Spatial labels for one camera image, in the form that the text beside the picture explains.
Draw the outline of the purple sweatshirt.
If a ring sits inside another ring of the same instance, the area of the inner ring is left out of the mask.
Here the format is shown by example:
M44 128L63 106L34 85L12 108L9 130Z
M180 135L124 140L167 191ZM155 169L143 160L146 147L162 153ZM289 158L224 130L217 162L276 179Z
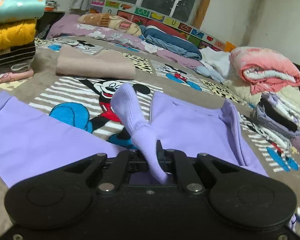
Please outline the purple sweatshirt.
M207 153L266 174L243 139L239 113L229 100L219 109L208 109L156 92L146 120L132 86L125 83L115 92L111 105L161 183L167 174L157 160L157 142L189 157ZM0 177L7 186L98 153L115 157L120 151L119 146L0 92Z

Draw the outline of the Mickey Mouse brown blanket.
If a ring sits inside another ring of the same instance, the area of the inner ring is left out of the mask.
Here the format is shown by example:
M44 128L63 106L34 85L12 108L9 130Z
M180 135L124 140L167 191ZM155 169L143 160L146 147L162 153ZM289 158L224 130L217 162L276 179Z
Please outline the Mickey Mouse brown blanket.
M225 99L231 100L241 115L243 137L267 174L286 183L296 193L297 213L300 215L300 150L285 151L285 155L299 166L298 170L285 171L268 154L270 142L254 131L250 122L251 108L224 86L203 78L179 64L146 52L135 52L126 48L120 48L119 52L136 66L136 76L131 84L137 86L138 99L146 118L150 115L151 100L155 92L163 92L205 108L219 108ZM57 59L58 53L48 48L46 42L40 42L31 65L34 76L20 81L0 83L0 92L9 92L46 114L60 103L74 102L86 107L91 117L99 115L102 110L98 95L76 77L58 76Z

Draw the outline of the folded lavender garment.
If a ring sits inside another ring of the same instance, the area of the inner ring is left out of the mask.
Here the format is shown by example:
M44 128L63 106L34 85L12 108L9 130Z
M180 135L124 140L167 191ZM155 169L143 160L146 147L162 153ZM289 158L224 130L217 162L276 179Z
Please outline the folded lavender garment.
M291 139L300 136L300 130L293 132L282 124L274 121L272 118L266 115L265 110L259 105L257 105L253 110L253 118L257 121L258 124L261 124L268 129L279 132L287 138Z

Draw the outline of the folded white grey garment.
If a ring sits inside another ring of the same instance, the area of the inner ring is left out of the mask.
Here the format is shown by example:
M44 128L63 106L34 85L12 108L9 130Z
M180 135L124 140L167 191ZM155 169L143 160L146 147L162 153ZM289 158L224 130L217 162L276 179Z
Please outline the folded white grey garment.
M290 140L277 131L264 127L262 124L257 124L253 119L246 116L246 119L252 124L255 131L280 146L283 150L289 150L291 147Z

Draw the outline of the white crumpled cloth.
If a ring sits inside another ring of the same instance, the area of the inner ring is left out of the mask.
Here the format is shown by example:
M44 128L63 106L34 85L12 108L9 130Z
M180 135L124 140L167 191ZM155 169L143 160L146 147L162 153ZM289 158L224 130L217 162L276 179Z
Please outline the white crumpled cloth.
M230 53L224 51L215 51L210 47L199 50L202 59L201 63L209 70L215 70L222 78L227 79L235 73L230 63Z

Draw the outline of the folded beige garment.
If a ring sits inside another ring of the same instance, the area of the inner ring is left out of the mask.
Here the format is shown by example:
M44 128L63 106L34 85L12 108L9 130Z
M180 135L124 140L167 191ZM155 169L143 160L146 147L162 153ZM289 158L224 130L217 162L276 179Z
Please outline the folded beige garment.
M115 50L101 50L95 55L88 55L64 45L59 51L56 73L67 76L133 80L135 65Z

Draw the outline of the folded white purple floral cloth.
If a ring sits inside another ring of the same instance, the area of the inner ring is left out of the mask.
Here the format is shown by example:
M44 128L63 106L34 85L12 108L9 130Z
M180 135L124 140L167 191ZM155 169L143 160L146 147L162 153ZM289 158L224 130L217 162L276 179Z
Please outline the folded white purple floral cloth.
M277 96L274 93L263 93L261 98L266 99L273 109L284 116L286 119L292 121L297 127L300 127L300 109L289 103L284 98Z

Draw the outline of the pink rolled quilt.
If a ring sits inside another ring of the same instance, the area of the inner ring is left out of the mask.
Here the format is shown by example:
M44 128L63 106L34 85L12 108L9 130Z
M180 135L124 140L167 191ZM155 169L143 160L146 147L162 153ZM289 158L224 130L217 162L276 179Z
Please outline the pink rolled quilt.
M237 47L229 56L237 75L250 85L251 94L300 87L300 70L281 53L267 48Z

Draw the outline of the cartoon print pillow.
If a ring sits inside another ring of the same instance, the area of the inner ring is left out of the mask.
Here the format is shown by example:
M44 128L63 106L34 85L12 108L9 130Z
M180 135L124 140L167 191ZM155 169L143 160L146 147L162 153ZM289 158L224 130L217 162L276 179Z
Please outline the cartoon print pillow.
M77 21L82 24L117 30L132 36L142 35L141 28L137 24L110 13L86 14L80 16Z

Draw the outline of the purple floral bedsheet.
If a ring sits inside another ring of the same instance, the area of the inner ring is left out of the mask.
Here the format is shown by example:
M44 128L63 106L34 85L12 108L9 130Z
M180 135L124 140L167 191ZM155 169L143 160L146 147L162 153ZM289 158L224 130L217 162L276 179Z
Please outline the purple floral bedsheet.
M189 59L167 49L149 44L136 36L121 33L110 28L79 23L77 21L78 18L79 15L75 14L64 15L59 21L52 25L46 38L50 39L60 36L88 36L97 40L116 43L125 47L144 51L191 69L202 65L198 60Z

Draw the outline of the colourful alphabet headboard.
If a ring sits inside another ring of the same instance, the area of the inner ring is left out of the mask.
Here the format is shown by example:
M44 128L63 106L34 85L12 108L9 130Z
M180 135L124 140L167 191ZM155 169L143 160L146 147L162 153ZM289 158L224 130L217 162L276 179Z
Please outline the colourful alphabet headboard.
M157 21L181 33L197 48L210 47L215 51L230 52L236 47L230 42L222 42L195 27L180 22L175 18L166 16L153 10L137 7L136 5L115 0L92 0L90 13L110 13L125 18L137 25L146 25L149 21Z

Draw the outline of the folded black striped garment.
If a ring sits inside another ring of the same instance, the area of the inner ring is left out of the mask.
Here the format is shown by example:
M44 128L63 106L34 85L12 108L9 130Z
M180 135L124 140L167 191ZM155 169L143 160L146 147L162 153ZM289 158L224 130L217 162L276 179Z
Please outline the folded black striped garment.
M36 53L35 42L0 50L0 67L33 59Z

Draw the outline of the cluttered dark desk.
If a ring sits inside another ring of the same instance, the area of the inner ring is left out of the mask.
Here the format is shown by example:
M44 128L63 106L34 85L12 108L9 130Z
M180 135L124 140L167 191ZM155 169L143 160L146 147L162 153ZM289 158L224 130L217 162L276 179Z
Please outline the cluttered dark desk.
M36 24L36 38L45 39L51 27L65 15L65 11L58 8L59 4L56 1L46 1L44 14Z

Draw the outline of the folded yellow knit sweater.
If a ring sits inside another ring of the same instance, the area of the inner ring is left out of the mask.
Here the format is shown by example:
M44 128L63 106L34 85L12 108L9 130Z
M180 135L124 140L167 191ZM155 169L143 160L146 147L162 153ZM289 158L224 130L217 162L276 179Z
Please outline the folded yellow knit sweater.
M0 50L23 46L34 40L37 20L0 24Z

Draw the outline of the folded teal garment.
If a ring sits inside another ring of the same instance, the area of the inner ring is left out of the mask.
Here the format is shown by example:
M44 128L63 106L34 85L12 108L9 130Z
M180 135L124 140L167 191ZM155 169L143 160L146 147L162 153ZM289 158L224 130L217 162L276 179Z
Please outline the folded teal garment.
M0 24L39 19L46 0L0 0Z

